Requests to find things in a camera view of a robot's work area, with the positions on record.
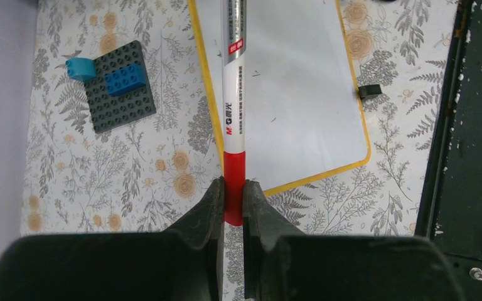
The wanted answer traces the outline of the white marker pen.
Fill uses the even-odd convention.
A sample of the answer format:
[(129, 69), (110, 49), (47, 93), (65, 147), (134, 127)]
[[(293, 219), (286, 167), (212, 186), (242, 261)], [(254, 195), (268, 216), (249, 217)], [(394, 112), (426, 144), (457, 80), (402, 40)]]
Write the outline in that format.
[(245, 1), (221, 1), (224, 151), (245, 151)]

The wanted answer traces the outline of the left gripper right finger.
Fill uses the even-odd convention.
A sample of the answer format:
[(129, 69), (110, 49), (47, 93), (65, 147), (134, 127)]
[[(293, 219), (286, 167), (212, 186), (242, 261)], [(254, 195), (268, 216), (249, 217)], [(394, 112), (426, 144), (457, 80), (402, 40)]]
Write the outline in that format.
[(307, 235), (259, 183), (243, 191), (244, 294), (254, 300), (462, 300), (449, 263), (415, 236)]

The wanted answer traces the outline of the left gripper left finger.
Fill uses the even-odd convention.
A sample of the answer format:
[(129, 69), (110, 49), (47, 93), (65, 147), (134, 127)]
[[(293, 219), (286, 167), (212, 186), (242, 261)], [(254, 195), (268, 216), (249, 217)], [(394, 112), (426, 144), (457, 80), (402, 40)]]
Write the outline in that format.
[(0, 257), (0, 300), (221, 300), (222, 178), (160, 232), (25, 236)]

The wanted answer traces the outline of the red marker cap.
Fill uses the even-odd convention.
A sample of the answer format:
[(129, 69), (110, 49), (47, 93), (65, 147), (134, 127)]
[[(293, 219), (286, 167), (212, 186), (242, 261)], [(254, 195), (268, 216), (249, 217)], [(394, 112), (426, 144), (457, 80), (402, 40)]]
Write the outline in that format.
[(225, 182), (224, 220), (233, 226), (242, 226), (242, 204), (245, 185), (245, 152), (223, 153)]

